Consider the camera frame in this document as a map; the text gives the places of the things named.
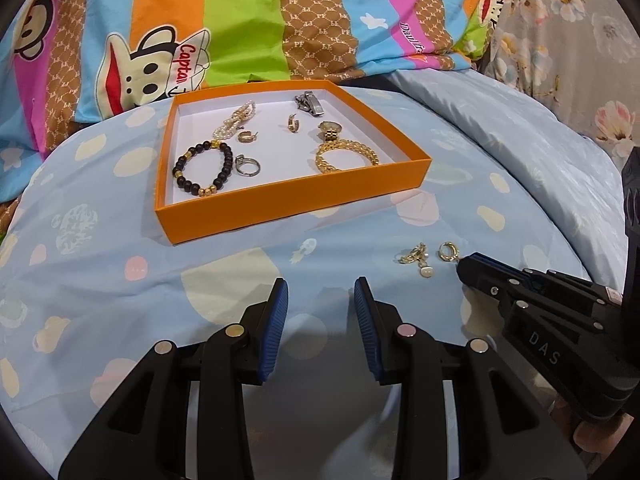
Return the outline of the person's right hand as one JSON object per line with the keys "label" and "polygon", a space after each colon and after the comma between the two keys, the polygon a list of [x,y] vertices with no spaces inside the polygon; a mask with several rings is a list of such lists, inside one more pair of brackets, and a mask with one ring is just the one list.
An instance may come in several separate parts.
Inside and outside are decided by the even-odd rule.
{"label": "person's right hand", "polygon": [[588,474],[593,474],[623,439],[634,418],[623,414],[608,422],[581,422],[573,431],[573,441],[580,449]]}

